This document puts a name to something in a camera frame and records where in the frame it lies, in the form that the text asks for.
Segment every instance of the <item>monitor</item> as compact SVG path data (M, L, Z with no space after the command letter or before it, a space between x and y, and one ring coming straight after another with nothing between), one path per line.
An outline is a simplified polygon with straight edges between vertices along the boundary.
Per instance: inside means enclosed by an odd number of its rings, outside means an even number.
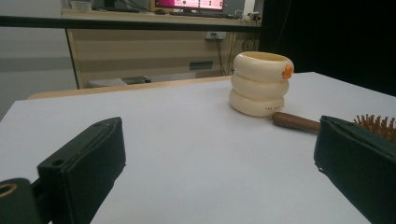
M184 12L208 10L222 12L224 0L155 0L155 7L178 8Z

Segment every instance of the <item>wall socket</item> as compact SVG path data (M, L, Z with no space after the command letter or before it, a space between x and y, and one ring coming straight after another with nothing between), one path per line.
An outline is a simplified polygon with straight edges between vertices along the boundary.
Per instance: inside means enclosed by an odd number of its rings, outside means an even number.
M218 35L219 39L225 39L227 32L207 31L205 35L205 39L216 39L215 34Z

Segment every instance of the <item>white table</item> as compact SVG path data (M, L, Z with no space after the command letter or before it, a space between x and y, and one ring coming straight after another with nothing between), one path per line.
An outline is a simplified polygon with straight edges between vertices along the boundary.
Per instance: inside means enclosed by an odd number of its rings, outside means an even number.
M232 109L229 80L16 102L0 123L0 179L88 126L121 117L127 166L92 223L368 223L314 164L316 135ZM283 112L395 116L396 98L294 74Z

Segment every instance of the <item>wooden hairbrush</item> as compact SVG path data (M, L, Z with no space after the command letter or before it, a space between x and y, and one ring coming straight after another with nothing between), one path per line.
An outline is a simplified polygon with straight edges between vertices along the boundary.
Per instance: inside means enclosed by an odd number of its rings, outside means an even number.
M319 123L282 112L272 119L279 126L318 132L318 169L371 223L396 223L395 119L388 123L366 115L349 122L322 116Z
M389 119L388 117L385 117L384 119L381 119L381 116L376 117L374 115L369 116L367 114L365 116L361 115L360 117L356 117L357 118L353 120L356 124L359 124L364 129L381 136L392 143L396 143L395 118ZM313 132L318 132L320 129L319 122L283 112L275 112L272 116L272 120L274 124L287 128L302 129Z

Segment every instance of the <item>brush handle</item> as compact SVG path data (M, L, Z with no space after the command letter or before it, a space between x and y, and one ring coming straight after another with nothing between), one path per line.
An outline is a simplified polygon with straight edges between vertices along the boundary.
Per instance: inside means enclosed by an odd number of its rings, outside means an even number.
M283 112L275 112L272 116L274 124L286 128L302 129L307 131L318 132L320 123L311 119L304 119Z

